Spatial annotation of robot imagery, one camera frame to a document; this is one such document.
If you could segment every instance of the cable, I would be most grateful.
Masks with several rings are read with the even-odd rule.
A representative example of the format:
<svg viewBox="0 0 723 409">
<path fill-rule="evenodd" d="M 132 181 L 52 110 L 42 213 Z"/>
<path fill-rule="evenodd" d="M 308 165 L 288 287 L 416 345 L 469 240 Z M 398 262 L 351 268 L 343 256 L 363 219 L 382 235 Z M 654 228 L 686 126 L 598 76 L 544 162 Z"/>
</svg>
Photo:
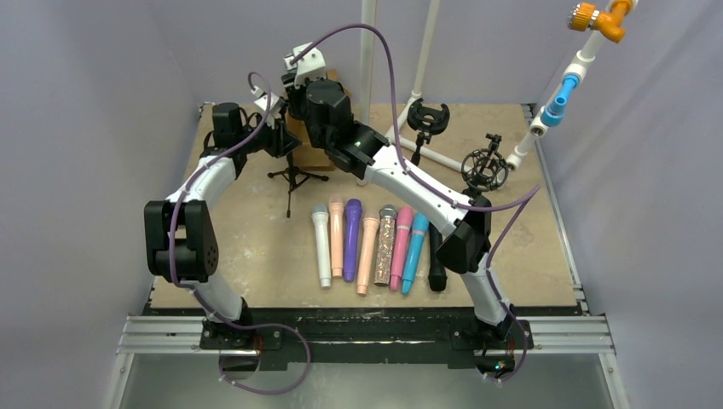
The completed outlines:
<svg viewBox="0 0 723 409">
<path fill-rule="evenodd" d="M 211 141 L 211 135 L 213 135 L 213 131 L 210 131 L 209 133 L 205 134 L 204 150 L 208 149 L 208 142 Z"/>
<path fill-rule="evenodd" d="M 246 113 L 246 109 L 244 109 L 243 107 L 239 107 L 239 110 L 241 111 L 241 115 L 244 116 L 244 124 L 250 124 L 251 122 L 249 122 L 249 116 Z"/>
<path fill-rule="evenodd" d="M 326 34 L 322 35 L 321 37 L 317 38 L 314 42 L 309 44 L 301 53 L 299 53 L 296 57 L 294 57 L 290 61 L 290 65 L 294 65 L 297 63 L 299 59 L 304 57 L 309 51 L 311 51 L 314 47 L 319 45 L 321 42 L 326 40 L 327 38 L 333 36 L 334 34 L 337 34 L 338 32 L 343 32 L 352 28 L 361 28 L 363 30 L 369 30 L 370 32 L 373 32 L 374 35 L 377 36 L 379 41 L 382 43 L 382 46 L 384 47 L 385 54 L 386 54 L 386 60 L 387 65 L 389 66 L 389 83 L 390 83 L 390 91 L 391 91 L 391 114 L 392 114 L 392 128 L 394 129 L 394 147 L 396 149 L 396 157 L 399 160 L 399 163 L 402 164 L 402 168 L 414 179 L 416 182 L 418 182 L 422 187 L 425 187 L 430 192 L 434 193 L 437 197 L 440 199 L 443 199 L 444 201 L 450 203 L 453 207 L 459 207 L 464 210 L 468 211 L 480 211 L 480 212 L 493 212 L 493 211 L 500 211 L 500 210 L 507 210 L 511 209 L 515 206 L 519 206 L 515 214 L 512 216 L 512 219 L 507 223 L 507 226 L 502 231 L 502 234 L 495 242 L 495 245 L 493 246 L 492 250 L 488 254 L 487 259 L 487 265 L 486 265 L 486 272 L 487 272 L 487 279 L 490 283 L 490 286 L 492 287 L 493 292 L 495 293 L 495 296 L 497 297 L 497 301 L 500 303 L 503 309 L 505 309 L 505 312 L 512 318 L 512 320 L 515 322 L 515 324 L 519 327 L 520 331 L 523 334 L 523 351 L 522 356 L 520 357 L 520 362 L 518 365 L 515 365 L 515 369 L 510 372 L 510 374 L 504 378 L 499 378 L 498 382 L 505 382 L 509 379 L 511 379 L 518 371 L 519 368 L 522 367 L 525 358 L 527 357 L 527 337 L 524 335 L 525 330 L 521 322 L 517 319 L 517 317 L 512 313 L 509 307 L 505 304 L 505 302 L 502 299 L 502 295 L 500 291 L 495 286 L 495 282 L 492 280 L 492 273 L 490 273 L 489 266 L 492 262 L 492 256 L 497 251 L 497 248 L 500 246 L 500 243 L 502 242 L 502 239 L 505 238 L 507 232 L 512 227 L 512 224 L 517 220 L 519 214 L 522 212 L 524 207 L 529 203 L 529 201 L 532 199 L 533 196 L 535 196 L 535 193 L 537 193 L 540 190 L 540 185 L 535 185 L 529 192 L 527 192 L 523 197 L 514 200 L 508 204 L 503 204 L 500 206 L 490 206 L 490 207 L 478 207 L 478 206 L 471 206 L 468 204 L 461 204 L 457 203 L 455 200 L 451 199 L 444 193 L 440 192 L 439 190 L 435 189 L 432 185 L 427 183 L 426 181 L 422 180 L 419 176 L 415 175 L 407 166 L 407 160 L 404 158 L 404 155 L 402 154 L 402 144 L 400 143 L 400 137 L 399 137 L 399 125 L 396 122 L 396 118 L 398 118 L 396 114 L 396 87 L 395 87 L 395 81 L 394 81 L 394 65 L 391 61 L 391 52 L 389 50 L 389 44 L 386 42 L 386 39 L 382 33 L 377 30 L 376 27 L 370 26 L 368 24 L 364 23 L 352 23 L 346 26 L 337 27 L 330 32 L 327 32 Z"/>
<path fill-rule="evenodd" d="M 377 36 L 379 41 L 382 43 L 382 46 L 384 47 L 385 54 L 386 54 L 386 60 L 387 65 L 389 66 L 389 85 L 391 89 L 391 114 L 392 114 L 392 121 L 391 126 L 394 129 L 394 147 L 396 149 L 396 157 L 399 159 L 399 163 L 402 164 L 402 168 L 414 179 L 417 183 L 425 187 L 430 192 L 434 193 L 437 197 L 440 199 L 446 201 L 453 207 L 459 207 L 460 209 L 468 210 L 468 211 L 481 211 L 481 212 L 492 212 L 492 211 L 500 211 L 500 210 L 507 210 L 511 209 L 515 206 L 521 205 L 525 201 L 532 198 L 532 196 L 535 195 L 536 190 L 533 188 L 529 192 L 527 192 L 523 197 L 514 200 L 508 204 L 503 204 L 500 206 L 490 206 L 490 207 L 478 207 L 478 206 L 471 206 L 468 204 L 462 204 L 458 203 L 456 200 L 451 199 L 446 194 L 440 192 L 436 188 L 434 188 L 431 184 L 424 181 L 422 178 L 414 174 L 409 167 L 407 166 L 407 160 L 404 158 L 404 155 L 402 154 L 402 144 L 400 142 L 399 137 L 399 124 L 396 122 L 397 114 L 396 114 L 396 87 L 395 87 L 395 81 L 394 81 L 394 65 L 391 62 L 391 52 L 389 51 L 389 44 L 386 42 L 385 37 L 382 35 L 382 33 L 377 30 L 376 27 L 370 26 L 369 24 L 364 23 L 352 23 L 348 24 L 346 26 L 337 27 L 330 32 L 327 32 L 326 34 L 322 35 L 321 37 L 317 38 L 314 42 L 309 44 L 301 53 L 299 53 L 297 56 L 295 56 L 291 61 L 289 61 L 289 64 L 293 66 L 297 63 L 299 59 L 304 57 L 307 53 L 311 51 L 314 47 L 319 45 L 321 42 L 326 40 L 327 38 L 333 36 L 334 34 L 337 34 L 338 32 L 343 32 L 346 30 L 350 30 L 352 28 L 361 28 L 364 30 L 369 30 L 370 32 L 373 32 L 374 35 Z"/>
<path fill-rule="evenodd" d="M 248 75 L 248 82 L 251 88 L 254 88 L 252 77 L 256 75 L 263 81 L 263 84 L 266 86 L 266 89 L 271 90 L 271 85 L 269 84 L 269 81 L 266 80 L 261 74 L 258 72 L 249 72 Z M 251 134 L 245 138 L 243 141 L 233 145 L 231 148 L 227 149 L 226 151 L 222 152 L 220 155 L 216 156 L 214 159 L 208 161 L 208 163 L 198 168 L 194 173 L 188 178 L 186 183 L 183 184 L 181 193 L 178 195 L 178 199 L 176 201 L 176 204 L 173 206 L 173 213 L 171 214 L 171 226 L 169 227 L 169 270 L 171 273 L 171 281 L 173 282 L 173 285 L 179 288 L 183 288 L 186 290 L 191 291 L 191 293 L 194 295 L 196 300 L 199 302 L 201 307 L 209 314 L 211 317 L 215 317 L 219 319 L 221 322 L 223 322 L 225 325 L 230 326 L 231 328 L 242 330 L 242 331 L 248 331 L 248 330 L 258 330 L 262 328 L 281 328 L 287 331 L 292 332 L 295 336 L 298 337 L 298 339 L 301 341 L 301 343 L 304 345 L 304 349 L 306 350 L 306 365 L 304 366 L 304 371 L 302 374 L 298 377 L 296 381 L 291 383 L 290 385 L 286 386 L 285 388 L 281 389 L 256 389 L 251 386 L 246 386 L 241 383 L 237 383 L 236 381 L 229 380 L 223 373 L 222 373 L 222 379 L 231 385 L 235 386 L 236 388 L 244 389 L 249 392 L 253 392 L 255 394 L 260 395 L 280 395 L 285 394 L 286 392 L 296 388 L 301 382 L 304 381 L 306 376 L 309 374 L 309 369 L 311 368 L 311 350 L 309 349 L 309 344 L 307 343 L 306 339 L 294 328 L 291 328 L 288 325 L 283 324 L 257 324 L 257 325 L 238 325 L 228 318 L 220 315 L 203 297 L 196 291 L 193 285 L 190 284 L 183 284 L 178 280 L 178 273 L 176 271 L 176 229 L 178 227 L 178 214 L 181 211 L 181 204 L 183 203 L 183 200 L 186 198 L 186 195 L 188 194 L 188 190 L 191 186 L 193 186 L 194 182 L 209 168 L 211 168 L 216 162 L 221 160 L 222 158 L 228 157 L 231 153 L 236 152 L 237 150 L 241 149 L 244 145 L 251 142 L 256 135 L 258 135 L 258 132 L 261 130 L 264 124 L 266 124 L 266 119 L 269 117 L 269 113 L 271 111 L 271 98 L 266 99 L 266 110 L 263 113 L 263 116 L 261 118 L 261 121 L 258 122 L 256 128 L 251 132 Z"/>
<path fill-rule="evenodd" d="M 540 185 L 535 186 L 532 189 L 534 192 L 533 195 L 537 193 L 538 190 L 540 190 Z M 502 233 L 500 233 L 500 237 L 497 238 L 495 241 L 495 244 L 492 246 L 492 250 L 489 251 L 489 254 L 487 255 L 487 262 L 485 263 L 485 271 L 487 274 L 487 280 L 489 281 L 489 286 L 492 287 L 492 292 L 495 294 L 495 297 L 497 297 L 497 301 L 500 303 L 502 308 L 505 310 L 505 312 L 512 318 L 512 321 L 515 323 L 515 325 L 518 326 L 520 332 L 522 333 L 522 355 L 520 355 L 520 361 L 515 365 L 515 369 L 512 370 L 508 375 L 504 377 L 498 377 L 498 382 L 507 382 L 509 381 L 515 374 L 522 368 L 522 365 L 524 364 L 525 358 L 527 358 L 527 349 L 529 345 L 527 344 L 527 335 L 525 334 L 524 326 L 522 323 L 518 320 L 518 317 L 512 313 L 509 307 L 507 307 L 507 304 L 502 300 L 502 295 L 500 293 L 500 290 L 497 288 L 497 285 L 495 285 L 495 281 L 492 279 L 492 273 L 490 272 L 489 268 L 492 266 L 492 257 L 495 255 L 495 252 L 498 248 L 500 248 L 500 244 L 502 243 L 502 240 L 507 236 L 507 233 L 512 228 L 512 225 L 515 224 L 517 221 L 519 215 L 522 213 L 522 210 L 524 210 L 525 206 L 527 206 L 527 203 L 529 203 L 530 199 L 525 200 L 515 211 L 515 214 L 512 215 L 512 218 L 509 222 L 507 222 L 507 225 L 502 230 Z"/>
</svg>

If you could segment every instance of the white wall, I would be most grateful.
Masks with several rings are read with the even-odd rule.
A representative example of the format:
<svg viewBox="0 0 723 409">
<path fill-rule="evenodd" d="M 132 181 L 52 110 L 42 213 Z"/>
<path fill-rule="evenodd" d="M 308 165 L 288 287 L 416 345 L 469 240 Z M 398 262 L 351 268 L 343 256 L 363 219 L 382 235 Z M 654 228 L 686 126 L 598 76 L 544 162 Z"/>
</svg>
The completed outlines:
<svg viewBox="0 0 723 409">
<path fill-rule="evenodd" d="M 197 112 L 140 0 L 3 2 L 0 55 L 0 407 L 100 407 Z"/>
<path fill-rule="evenodd" d="M 542 142 L 633 407 L 723 400 L 721 24 L 716 0 L 641 1 Z"/>
<path fill-rule="evenodd" d="M 246 73 L 279 83 L 281 58 L 299 44 L 362 17 L 361 1 L 240 2 L 149 0 L 197 101 L 248 101 Z M 534 102 L 558 68 L 573 34 L 566 18 L 577 0 L 442 2 L 425 81 L 428 101 Z M 398 100 L 412 89 L 429 1 L 380 0 L 377 27 L 390 43 Z M 373 101 L 388 101 L 381 46 Z M 358 95 L 359 33 L 322 45 L 327 64 Z"/>
</svg>

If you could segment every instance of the wooden board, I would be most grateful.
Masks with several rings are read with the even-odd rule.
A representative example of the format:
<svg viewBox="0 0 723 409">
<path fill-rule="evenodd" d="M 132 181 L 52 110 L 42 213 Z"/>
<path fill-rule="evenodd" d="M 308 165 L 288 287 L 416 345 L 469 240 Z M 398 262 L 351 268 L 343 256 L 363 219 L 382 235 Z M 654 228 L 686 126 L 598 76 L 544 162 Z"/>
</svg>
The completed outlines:
<svg viewBox="0 0 723 409">
<path fill-rule="evenodd" d="M 503 136 L 501 152 L 507 155 L 527 129 L 518 105 L 449 105 L 447 131 L 434 136 L 430 147 L 458 160 L 471 150 L 486 147 L 487 133 Z M 391 124 L 388 105 L 375 105 L 372 126 L 386 132 Z M 201 141 L 211 129 L 211 109 L 204 109 L 187 174 L 198 162 Z M 402 133 L 414 139 L 407 126 Z M 284 159 L 265 153 L 249 157 L 238 181 L 224 193 L 211 218 L 220 247 L 217 274 L 230 282 L 255 307 L 449 307 L 469 306 L 471 300 L 457 274 L 449 273 L 447 290 L 432 292 L 426 280 L 428 267 L 425 245 L 419 272 L 408 297 L 388 288 L 371 285 L 367 297 L 356 295 L 356 284 L 334 280 L 322 290 L 316 271 L 315 235 L 310 212 L 314 205 L 327 204 L 338 193 L 344 199 L 358 198 L 365 209 L 379 209 L 386 203 L 403 203 L 380 187 L 358 187 L 352 175 L 339 170 L 327 172 L 330 181 L 308 181 L 292 195 L 292 217 L 286 219 L 288 185 L 280 178 L 269 179 L 270 171 L 282 170 Z M 421 167 L 451 188 L 464 188 L 460 174 L 422 158 Z M 495 256 L 495 268 L 506 294 L 519 306 L 570 306 L 576 300 L 570 283 L 558 228 L 544 188 L 535 153 L 507 184 L 487 197 L 493 205 L 519 198 L 536 183 L 543 186 L 532 199 Z M 512 216 L 512 210 L 494 213 L 494 241 Z M 196 301 L 163 279 L 156 279 L 151 306 L 154 308 L 195 308 Z"/>
</svg>

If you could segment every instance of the purple microphone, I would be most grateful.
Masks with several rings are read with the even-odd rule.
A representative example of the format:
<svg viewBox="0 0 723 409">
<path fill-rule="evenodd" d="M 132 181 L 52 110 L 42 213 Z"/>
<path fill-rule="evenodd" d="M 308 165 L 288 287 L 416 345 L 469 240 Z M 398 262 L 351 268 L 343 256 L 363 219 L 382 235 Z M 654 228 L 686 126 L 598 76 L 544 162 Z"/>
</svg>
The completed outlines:
<svg viewBox="0 0 723 409">
<path fill-rule="evenodd" d="M 359 242 L 359 221 L 362 219 L 362 202 L 350 199 L 344 210 L 346 216 L 346 239 L 344 240 L 344 281 L 350 283 L 356 276 L 356 247 Z"/>
</svg>

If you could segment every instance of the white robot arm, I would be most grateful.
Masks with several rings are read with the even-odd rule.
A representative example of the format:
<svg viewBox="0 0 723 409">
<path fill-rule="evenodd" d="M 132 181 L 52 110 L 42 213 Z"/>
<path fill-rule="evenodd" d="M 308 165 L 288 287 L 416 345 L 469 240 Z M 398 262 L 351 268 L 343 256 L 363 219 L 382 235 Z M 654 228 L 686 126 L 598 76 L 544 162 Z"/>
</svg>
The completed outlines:
<svg viewBox="0 0 723 409">
<path fill-rule="evenodd" d="M 486 254 L 489 251 L 489 213 L 476 213 L 462 210 L 440 198 L 422 186 L 405 171 L 399 163 L 395 148 L 387 139 L 365 124 L 354 120 L 350 110 L 349 97 L 343 92 L 341 84 L 326 79 L 326 67 L 323 56 L 317 49 L 299 62 L 300 66 L 288 66 L 287 74 L 282 77 L 288 95 L 288 112 L 295 118 L 304 120 L 313 147 L 322 148 L 341 170 L 350 172 L 360 179 L 375 183 L 424 214 L 445 238 L 437 258 L 447 269 L 460 274 L 474 304 L 474 313 L 480 323 L 488 325 L 494 332 L 504 337 L 511 321 L 502 303 L 509 308 L 510 303 L 504 295 L 500 300 L 493 291 L 489 277 L 496 281 L 494 274 L 487 275 Z M 272 98 L 275 113 L 279 111 L 280 98 L 255 92 L 257 105 L 265 98 Z M 246 155 L 261 148 L 273 156 L 281 156 L 288 150 L 272 149 L 269 140 L 278 138 L 274 130 L 285 129 L 277 126 L 282 119 L 267 120 L 270 131 L 257 136 L 254 144 L 247 149 L 221 158 L 208 165 L 214 155 L 248 136 L 249 128 L 236 130 L 228 124 L 234 122 L 239 109 L 235 104 L 221 104 L 213 108 L 214 140 L 213 148 L 205 147 L 205 156 L 200 159 L 199 168 L 208 169 L 188 187 L 182 203 L 182 217 L 179 224 L 185 228 L 186 237 L 176 239 L 176 271 L 179 281 L 192 287 L 206 301 L 209 320 L 221 322 L 218 315 L 227 320 L 237 321 L 243 313 L 244 300 L 235 294 L 221 274 L 216 272 L 218 246 L 211 227 L 209 209 L 217 202 L 222 192 L 241 173 Z M 226 140 L 219 147 L 219 140 Z M 291 143 L 281 143 L 289 147 Z M 457 203 L 489 205 L 480 197 L 470 200 L 457 193 L 432 176 L 407 164 L 407 168 L 416 176 L 445 192 Z M 181 196 L 181 189 L 169 195 L 165 201 L 149 202 L 146 206 L 146 239 L 148 266 L 153 274 L 163 275 L 171 281 L 168 274 L 168 217 L 169 209 Z"/>
</svg>

